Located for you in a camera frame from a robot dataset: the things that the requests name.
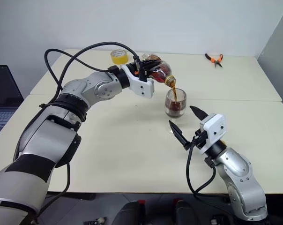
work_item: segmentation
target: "laptop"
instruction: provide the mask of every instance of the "laptop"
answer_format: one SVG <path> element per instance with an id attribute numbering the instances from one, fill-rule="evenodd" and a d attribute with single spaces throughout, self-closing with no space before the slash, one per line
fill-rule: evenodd
<path id="1" fill-rule="evenodd" d="M 0 131 L 23 102 L 12 74 L 6 65 L 0 66 Z"/>

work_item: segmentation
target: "laptop keyboard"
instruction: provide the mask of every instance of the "laptop keyboard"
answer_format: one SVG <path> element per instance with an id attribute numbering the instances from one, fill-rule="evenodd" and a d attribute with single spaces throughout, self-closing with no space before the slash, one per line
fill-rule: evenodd
<path id="1" fill-rule="evenodd" d="M 0 112 L 0 128 L 5 126 L 13 114 L 13 112 Z"/>

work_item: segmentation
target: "floor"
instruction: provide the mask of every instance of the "floor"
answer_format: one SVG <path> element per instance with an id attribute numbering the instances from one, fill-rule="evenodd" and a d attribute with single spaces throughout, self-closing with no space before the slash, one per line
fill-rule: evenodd
<path id="1" fill-rule="evenodd" d="M 105 224 L 110 225 L 126 203 L 145 200 L 147 223 L 168 225 L 173 224 L 170 215 L 174 199 L 184 199 L 193 205 L 202 224 L 210 224 L 212 215 L 224 214 L 220 210 L 198 202 L 190 194 L 97 194 L 92 201 L 62 197 L 40 216 L 39 223 L 40 225 L 82 225 L 84 221 L 106 217 Z"/>

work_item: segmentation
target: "drinking glass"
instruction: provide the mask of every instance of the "drinking glass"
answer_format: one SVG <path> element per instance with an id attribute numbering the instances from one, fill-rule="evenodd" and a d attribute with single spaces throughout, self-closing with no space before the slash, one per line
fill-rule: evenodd
<path id="1" fill-rule="evenodd" d="M 182 89 L 176 88 L 177 101 L 175 101 L 175 96 L 173 90 L 169 90 L 165 97 L 164 110 L 165 113 L 174 122 L 175 119 L 179 118 L 184 114 L 186 108 L 186 93 Z"/>

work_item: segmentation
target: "orange pliers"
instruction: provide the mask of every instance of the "orange pliers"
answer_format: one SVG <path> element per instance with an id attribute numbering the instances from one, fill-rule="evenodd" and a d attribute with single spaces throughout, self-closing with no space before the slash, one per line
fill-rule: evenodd
<path id="1" fill-rule="evenodd" d="M 220 57 L 219 57 L 217 60 L 215 60 L 214 58 L 211 58 L 207 53 L 205 54 L 205 57 L 206 57 L 210 62 L 214 63 L 214 64 L 215 64 L 215 67 L 216 67 L 217 64 L 218 64 L 220 67 L 222 67 L 221 61 L 222 61 L 222 59 L 223 59 L 223 54 L 220 54 Z"/>

